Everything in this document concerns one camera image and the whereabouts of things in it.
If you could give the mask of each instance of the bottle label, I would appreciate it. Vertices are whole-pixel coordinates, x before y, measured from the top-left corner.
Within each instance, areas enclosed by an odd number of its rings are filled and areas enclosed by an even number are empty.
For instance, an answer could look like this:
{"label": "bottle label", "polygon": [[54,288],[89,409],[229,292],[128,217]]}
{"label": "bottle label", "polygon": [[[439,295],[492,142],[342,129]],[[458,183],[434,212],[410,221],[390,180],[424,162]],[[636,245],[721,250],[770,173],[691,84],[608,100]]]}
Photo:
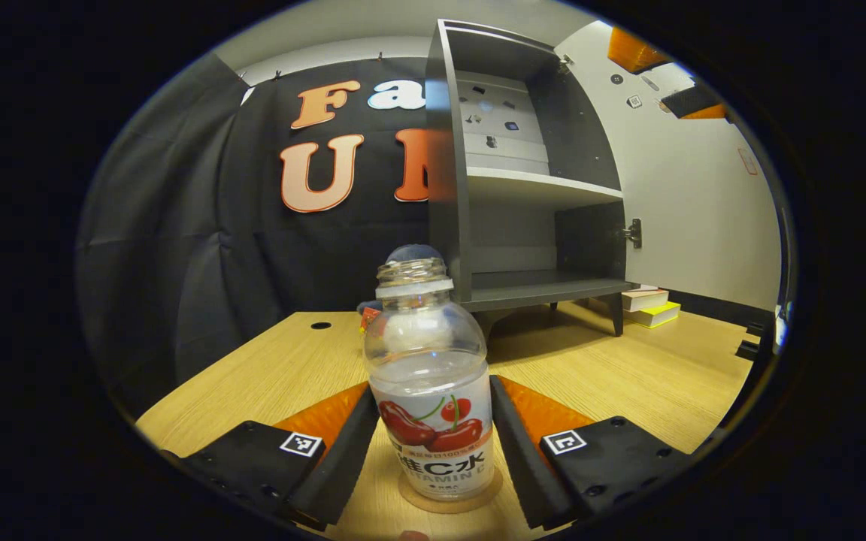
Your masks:
{"label": "bottle label", "polygon": [[462,496],[491,482],[490,373],[444,394],[405,397],[374,389],[396,457],[416,492]]}

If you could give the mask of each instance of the cabinet door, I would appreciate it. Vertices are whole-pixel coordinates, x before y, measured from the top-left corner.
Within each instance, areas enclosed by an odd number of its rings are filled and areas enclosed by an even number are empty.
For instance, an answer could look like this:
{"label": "cabinet door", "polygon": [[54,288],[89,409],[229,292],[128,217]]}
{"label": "cabinet door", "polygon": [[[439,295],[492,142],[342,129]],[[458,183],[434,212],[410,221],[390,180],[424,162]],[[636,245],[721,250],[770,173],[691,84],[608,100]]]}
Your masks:
{"label": "cabinet door", "polygon": [[626,244],[626,279],[773,311],[780,229],[763,168],[733,124],[662,110],[659,100],[680,88],[660,83],[689,75],[674,64],[654,68],[654,77],[623,71],[606,56],[611,32],[594,22],[556,52],[573,59],[570,70],[597,109],[628,225],[642,220],[643,246]]}
{"label": "cabinet door", "polygon": [[426,129],[430,244],[443,253],[457,301],[471,296],[470,192],[456,71],[444,21],[437,21],[426,60]]}

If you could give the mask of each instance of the orange object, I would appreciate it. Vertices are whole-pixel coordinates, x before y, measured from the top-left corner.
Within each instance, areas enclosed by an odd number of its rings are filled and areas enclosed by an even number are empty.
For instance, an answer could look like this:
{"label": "orange object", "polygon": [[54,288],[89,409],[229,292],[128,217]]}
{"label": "orange object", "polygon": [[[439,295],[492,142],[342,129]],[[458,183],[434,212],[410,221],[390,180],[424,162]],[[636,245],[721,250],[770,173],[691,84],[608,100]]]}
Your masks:
{"label": "orange object", "polygon": [[684,114],[681,119],[724,119],[728,115],[728,110],[723,103],[712,105],[707,109],[696,110],[694,113]]}
{"label": "orange object", "polygon": [[339,391],[326,400],[320,400],[319,403],[310,405],[310,407],[276,422],[274,427],[282,428],[283,431],[319,436],[322,438],[323,444],[326,445],[326,452],[322,454],[322,458],[326,458],[365,390],[367,390],[365,381],[353,385],[347,390]]}
{"label": "orange object", "polygon": [[506,390],[507,396],[510,397],[516,408],[516,413],[519,414],[519,420],[526,428],[530,441],[536,446],[537,452],[540,453],[540,457],[547,463],[547,466],[553,470],[553,466],[550,466],[546,455],[540,451],[540,439],[550,434],[557,434],[557,432],[586,427],[594,424],[595,421],[525,385],[520,385],[503,376],[497,377],[501,380],[503,389]]}
{"label": "orange object", "polygon": [[616,27],[610,34],[607,58],[612,59],[616,65],[633,74],[671,61],[666,55],[654,49],[652,45],[647,45],[646,42]]}

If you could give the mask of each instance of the book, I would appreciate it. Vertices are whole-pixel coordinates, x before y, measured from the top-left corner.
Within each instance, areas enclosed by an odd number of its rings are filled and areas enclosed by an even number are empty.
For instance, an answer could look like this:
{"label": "book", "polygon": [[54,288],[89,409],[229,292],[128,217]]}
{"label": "book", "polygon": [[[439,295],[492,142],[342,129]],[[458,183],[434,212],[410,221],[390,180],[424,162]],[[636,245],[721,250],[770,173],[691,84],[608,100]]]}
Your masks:
{"label": "book", "polygon": [[645,326],[645,328],[656,328],[666,322],[673,321],[680,315],[680,305],[677,302],[667,302],[663,306],[656,308],[646,308],[637,312],[623,310],[623,316],[637,325]]}
{"label": "book", "polygon": [[653,291],[627,291],[621,294],[623,309],[630,312],[656,308],[667,304],[670,292],[664,290]]}

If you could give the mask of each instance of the wooden table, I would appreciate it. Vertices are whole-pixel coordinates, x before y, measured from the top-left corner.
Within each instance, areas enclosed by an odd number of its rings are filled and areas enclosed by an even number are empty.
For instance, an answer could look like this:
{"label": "wooden table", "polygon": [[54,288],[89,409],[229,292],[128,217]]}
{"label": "wooden table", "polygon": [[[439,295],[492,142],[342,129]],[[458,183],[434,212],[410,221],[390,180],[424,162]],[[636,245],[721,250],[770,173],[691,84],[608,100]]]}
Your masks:
{"label": "wooden table", "polygon": [[[242,421],[272,425],[364,381],[360,316],[296,313],[186,381],[137,422],[161,449],[187,456]],[[316,322],[332,326],[316,330]],[[522,309],[496,323],[490,373],[525,384],[597,420],[624,415],[683,452],[693,452],[731,407],[750,362],[734,355],[745,329],[694,314],[652,330],[628,323],[619,338],[609,316],[561,302]],[[503,488],[491,504],[438,515],[406,503],[399,465],[377,425],[360,479],[332,539],[394,540],[418,530],[434,541],[534,539],[498,438]]]}

